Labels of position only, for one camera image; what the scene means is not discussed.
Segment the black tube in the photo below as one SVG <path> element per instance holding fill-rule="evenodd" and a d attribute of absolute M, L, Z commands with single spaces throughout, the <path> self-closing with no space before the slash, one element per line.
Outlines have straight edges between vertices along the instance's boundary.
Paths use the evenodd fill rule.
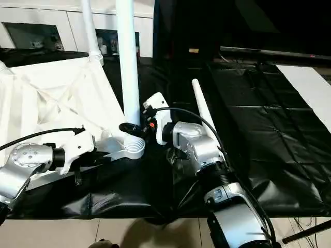
<path fill-rule="evenodd" d="M 46 131 L 42 131 L 42 132 L 39 132 L 39 133 L 30 134 L 28 136 L 18 138 L 15 141 L 12 141 L 12 142 L 4 144 L 3 146 L 0 146 L 0 151 L 3 150 L 3 149 L 8 148 L 10 146 L 13 146 L 13 145 L 15 145 L 19 142 L 25 141 L 29 138 L 34 138 L 34 137 L 37 137 L 37 136 L 40 136 L 40 135 L 43 135 L 43 134 L 47 134 L 47 133 L 66 132 L 66 131 L 72 131 L 75 134 L 79 134 L 79 133 L 85 131 L 85 128 L 58 128 L 58 129 L 51 129 L 51 130 L 46 130 Z"/>
<path fill-rule="evenodd" d="M 284 244 L 288 244 L 292 241 L 296 241 L 298 239 L 302 239 L 304 237 L 307 237 L 307 236 L 310 236 L 310 235 L 313 235 L 313 234 L 316 234 L 316 233 L 319 233 L 321 231 L 324 231 L 324 230 L 327 230 L 331 228 L 331 220 L 329 221 L 326 221 L 322 224 L 319 224 L 317 226 L 314 226 L 314 227 L 311 227 L 307 230 L 303 230 L 301 232 L 298 232 L 297 234 L 294 234 L 294 235 L 291 235 L 287 238 L 283 238 L 282 241 Z"/>

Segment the table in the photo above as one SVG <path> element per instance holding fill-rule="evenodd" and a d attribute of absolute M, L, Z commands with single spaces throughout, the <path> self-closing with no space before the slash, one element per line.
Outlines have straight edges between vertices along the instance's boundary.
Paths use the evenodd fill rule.
<path fill-rule="evenodd" d="M 8 67 L 82 56 L 0 50 Z M 198 113 L 191 80 L 199 80 L 232 166 L 271 217 L 330 215 L 331 134 L 276 66 L 141 58 L 138 67 L 141 104 L 159 91 L 169 106 Z M 123 106 L 118 58 L 105 57 L 103 69 Z M 197 121 L 178 113 L 172 118 Z M 69 177 L 28 191 L 10 217 L 168 222 L 205 216 L 187 161 L 151 143 L 139 160 L 105 161 L 83 172 L 80 187 Z"/>

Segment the black cable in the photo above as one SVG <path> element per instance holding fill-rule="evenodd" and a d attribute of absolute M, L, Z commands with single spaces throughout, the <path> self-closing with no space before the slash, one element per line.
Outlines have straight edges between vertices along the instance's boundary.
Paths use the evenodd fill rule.
<path fill-rule="evenodd" d="M 299 230 L 300 231 L 303 231 L 304 229 L 303 229 L 303 227 L 300 224 L 299 218 L 298 219 L 293 218 L 293 219 L 296 222 L 296 225 L 298 226 Z M 313 245 L 313 243 L 312 243 L 312 241 L 311 241 L 311 239 L 309 237 L 305 237 L 305 239 L 306 239 L 308 245 L 310 246 L 310 248 L 315 248 L 315 246 Z"/>
<path fill-rule="evenodd" d="M 227 154 L 225 152 L 225 149 L 224 149 L 224 145 L 223 145 L 223 142 L 222 140 L 220 139 L 220 137 L 218 136 L 218 133 L 216 132 L 216 130 L 212 127 L 212 125 L 209 124 L 208 121 L 206 121 L 204 118 L 202 118 L 200 115 L 197 115 L 189 110 L 186 110 L 184 108 L 179 108 L 179 107 L 161 107 L 161 108 L 155 108 L 153 109 L 156 112 L 158 111 L 163 111 L 163 110 L 175 110 L 175 111 L 180 111 L 180 112 L 184 112 L 184 113 L 187 113 L 187 114 L 190 114 L 194 117 L 196 117 L 197 119 L 200 119 L 203 123 L 205 123 L 209 128 L 210 130 L 213 132 L 213 134 L 215 135 L 219 145 L 221 146 L 221 151 L 223 152 L 224 156 L 225 156 L 225 164 L 227 164 Z M 255 198 L 255 196 L 249 191 L 247 190 L 247 188 L 244 186 L 244 184 L 242 182 L 240 182 L 240 184 L 242 185 L 242 187 L 244 188 L 244 190 L 249 194 L 249 196 L 252 198 L 252 200 L 254 201 L 256 207 L 259 208 L 259 210 L 262 212 L 262 214 L 264 215 L 263 218 L 267 221 L 267 224 L 268 224 L 268 227 L 270 229 L 270 233 L 271 233 L 271 241 L 272 243 L 276 243 L 276 233 L 275 233 L 275 229 L 274 229 L 274 226 L 270 220 L 270 218 L 268 217 L 268 215 L 266 214 L 266 212 L 264 211 L 264 209 L 261 207 L 259 201 Z"/>
<path fill-rule="evenodd" d="M 29 138 L 34 138 L 34 137 L 37 137 L 37 136 L 40 136 L 40 135 L 43 135 L 43 134 L 47 134 L 47 133 L 66 132 L 66 131 L 72 131 L 76 135 L 76 134 L 79 134 L 79 133 L 85 131 L 85 128 L 58 128 L 58 129 L 51 129 L 51 130 L 46 130 L 46 131 L 42 131 L 42 132 L 39 132 L 39 133 L 30 134 L 28 136 L 18 138 L 15 141 L 12 141 L 12 142 L 4 144 L 3 146 L 0 146 L 0 151 L 3 150 L 3 149 L 6 149 L 6 148 L 8 148 L 12 145 L 15 145 L 19 142 L 25 141 Z"/>

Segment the white plastic bracket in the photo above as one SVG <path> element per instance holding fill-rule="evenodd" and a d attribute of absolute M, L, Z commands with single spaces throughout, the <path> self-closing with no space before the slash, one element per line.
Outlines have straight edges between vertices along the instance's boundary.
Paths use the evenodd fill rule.
<path fill-rule="evenodd" d="M 144 102 L 144 107 L 148 108 L 148 106 L 151 106 L 154 109 L 158 109 L 160 107 L 169 107 L 160 92 L 155 93 L 150 98 L 148 98 L 146 102 Z M 156 141 L 160 145 L 165 145 L 166 142 L 162 140 L 162 131 L 168 122 L 172 122 L 170 110 L 156 112 L 155 119 L 157 122 Z"/>

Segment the black stand leg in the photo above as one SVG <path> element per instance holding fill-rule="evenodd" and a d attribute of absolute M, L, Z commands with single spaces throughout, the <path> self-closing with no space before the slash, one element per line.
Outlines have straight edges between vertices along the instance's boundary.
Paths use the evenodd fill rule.
<path fill-rule="evenodd" d="M 304 237 L 319 233 L 321 231 L 327 230 L 331 228 L 331 220 L 326 221 L 322 224 L 319 224 L 317 226 L 314 226 L 312 228 L 309 228 L 307 230 L 303 230 L 301 232 L 298 232 L 297 234 L 291 235 L 287 238 L 283 238 L 282 241 L 284 244 L 290 243 L 292 241 L 298 240 L 298 239 L 302 239 Z"/>

